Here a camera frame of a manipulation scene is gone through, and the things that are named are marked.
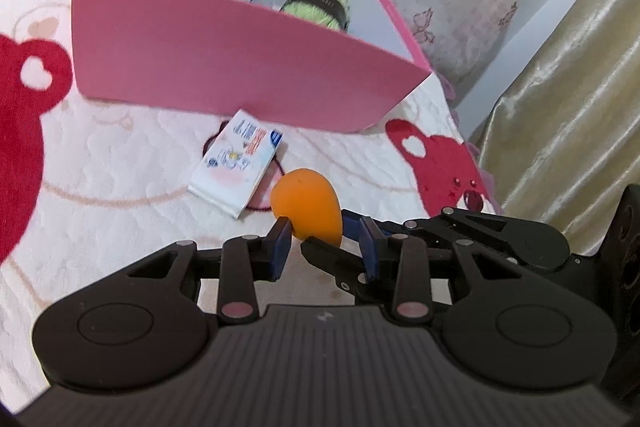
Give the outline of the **pink cardboard box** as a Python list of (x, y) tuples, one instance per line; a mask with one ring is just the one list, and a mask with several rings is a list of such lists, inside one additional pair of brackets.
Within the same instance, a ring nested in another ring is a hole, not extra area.
[(280, 12), (285, 0), (72, 0), (88, 98), (331, 132), (373, 126), (431, 67), (390, 0), (349, 0), (348, 31)]

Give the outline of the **green yarn ball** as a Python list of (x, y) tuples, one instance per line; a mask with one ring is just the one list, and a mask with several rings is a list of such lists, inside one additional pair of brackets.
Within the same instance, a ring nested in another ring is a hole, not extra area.
[(349, 0), (285, 0), (280, 12), (341, 32), (350, 22)]

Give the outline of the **white tissue pack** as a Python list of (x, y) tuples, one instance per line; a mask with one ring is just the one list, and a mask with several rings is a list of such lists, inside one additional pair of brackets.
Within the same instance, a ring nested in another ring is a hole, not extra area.
[(282, 133), (239, 110), (210, 143), (188, 191), (239, 218), (265, 178)]

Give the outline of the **orange makeup sponge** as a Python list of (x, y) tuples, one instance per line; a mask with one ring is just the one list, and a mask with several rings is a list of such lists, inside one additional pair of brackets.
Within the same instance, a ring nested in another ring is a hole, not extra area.
[(287, 173), (270, 195), (273, 214), (291, 221), (292, 233), (301, 242), (309, 237), (340, 246), (343, 221), (333, 186), (322, 174), (300, 168)]

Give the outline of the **golden satin curtain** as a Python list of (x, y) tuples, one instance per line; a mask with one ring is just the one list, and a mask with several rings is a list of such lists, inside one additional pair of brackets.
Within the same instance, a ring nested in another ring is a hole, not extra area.
[(547, 0), (497, 62), (516, 75), (480, 132), (497, 202), (592, 255), (639, 180), (639, 0)]

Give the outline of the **white red bear blanket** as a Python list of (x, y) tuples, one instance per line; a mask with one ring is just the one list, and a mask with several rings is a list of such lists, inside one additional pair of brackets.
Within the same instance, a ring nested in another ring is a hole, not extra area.
[[(390, 139), (388, 121), (358, 134), (284, 128), (266, 184), (316, 170), (344, 208), (401, 222), (425, 216), (422, 184), (448, 173), (483, 180), (438, 80), (426, 80), (393, 117), (408, 124), (408, 136)], [(70, 90), (41, 124), (37, 204), (1, 267), (1, 400), (14, 412), (47, 388), (32, 325), (51, 303), (180, 239), (218, 247), (244, 232), (262, 234), (273, 221), (266, 188), (239, 219), (186, 189), (218, 116), (93, 102)]]

